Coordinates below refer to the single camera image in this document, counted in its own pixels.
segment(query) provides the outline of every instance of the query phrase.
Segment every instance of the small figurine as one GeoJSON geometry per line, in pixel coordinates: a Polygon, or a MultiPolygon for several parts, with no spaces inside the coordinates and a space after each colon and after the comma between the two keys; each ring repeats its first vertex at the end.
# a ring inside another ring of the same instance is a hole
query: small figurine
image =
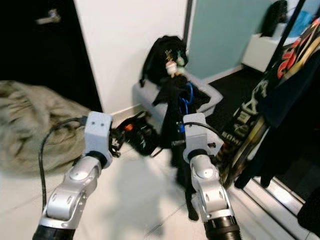
{"type": "Polygon", "coordinates": [[[183,75],[185,73],[185,68],[183,67],[185,65],[185,60],[180,56],[180,52],[178,52],[178,58],[175,62],[173,58],[170,55],[170,51],[165,51],[166,54],[166,60],[168,61],[165,64],[166,71],[168,75],[171,76],[171,78],[174,78],[175,76],[183,75]]]}

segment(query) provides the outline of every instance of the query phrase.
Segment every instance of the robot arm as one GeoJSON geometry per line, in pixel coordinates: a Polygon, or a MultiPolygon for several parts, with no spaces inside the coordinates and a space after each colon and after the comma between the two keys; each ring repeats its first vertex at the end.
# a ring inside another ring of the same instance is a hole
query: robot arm
{"type": "MultiPolygon", "coordinates": [[[[202,113],[186,115],[186,122],[205,124],[202,113]]],[[[91,112],[84,138],[83,157],[65,175],[63,182],[51,194],[45,206],[33,240],[72,240],[79,225],[88,197],[97,187],[103,168],[112,163],[109,142],[111,115],[91,112]]],[[[216,155],[223,142],[215,136],[216,148],[208,147],[205,128],[185,127],[186,149],[184,160],[190,164],[191,180],[198,196],[198,209],[209,240],[240,240],[228,195],[220,184],[218,169],[211,164],[209,155],[216,155]]]]}
{"type": "Polygon", "coordinates": [[[45,206],[33,240],[71,240],[87,198],[97,187],[103,168],[112,163],[109,132],[112,116],[91,112],[85,130],[83,157],[65,175],[45,206]]]}
{"type": "MultiPolygon", "coordinates": [[[[206,124],[203,113],[185,115],[183,122],[206,124]]],[[[240,228],[228,195],[220,183],[218,169],[211,163],[209,155],[216,155],[208,147],[208,130],[197,125],[185,126],[184,160],[190,164],[192,186],[197,194],[198,210],[209,240],[240,240],[240,228]]]]}

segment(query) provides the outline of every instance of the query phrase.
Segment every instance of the white tile floor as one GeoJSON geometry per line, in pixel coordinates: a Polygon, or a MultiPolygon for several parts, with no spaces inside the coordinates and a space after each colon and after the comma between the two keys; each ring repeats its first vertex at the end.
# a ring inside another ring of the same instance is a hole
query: white tile floor
{"type": "MultiPolygon", "coordinates": [[[[184,192],[175,184],[170,152],[142,157],[131,147],[102,171],[87,201],[75,240],[205,240],[201,222],[188,220],[184,192]]],[[[48,193],[62,175],[47,178],[48,193]]],[[[293,239],[246,194],[229,196],[244,240],[293,239]]],[[[41,214],[41,185],[36,178],[0,174],[1,239],[29,240],[41,214]]]]}

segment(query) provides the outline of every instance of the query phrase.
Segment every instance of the teal wall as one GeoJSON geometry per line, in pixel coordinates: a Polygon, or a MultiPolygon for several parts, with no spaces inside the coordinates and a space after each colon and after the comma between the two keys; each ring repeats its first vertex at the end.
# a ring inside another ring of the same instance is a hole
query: teal wall
{"type": "Polygon", "coordinates": [[[270,0],[196,0],[187,70],[203,79],[241,63],[270,0]]]}

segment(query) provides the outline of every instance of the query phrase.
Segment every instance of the olive green fabric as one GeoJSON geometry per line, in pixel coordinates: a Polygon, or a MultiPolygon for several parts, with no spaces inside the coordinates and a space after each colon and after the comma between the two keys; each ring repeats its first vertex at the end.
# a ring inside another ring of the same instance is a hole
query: olive green fabric
{"type": "MultiPolygon", "coordinates": [[[[0,81],[0,171],[38,175],[38,151],[50,128],[88,113],[46,87],[0,81]]],[[[53,132],[44,148],[45,171],[65,169],[84,147],[84,127],[77,122],[53,132]]]]}

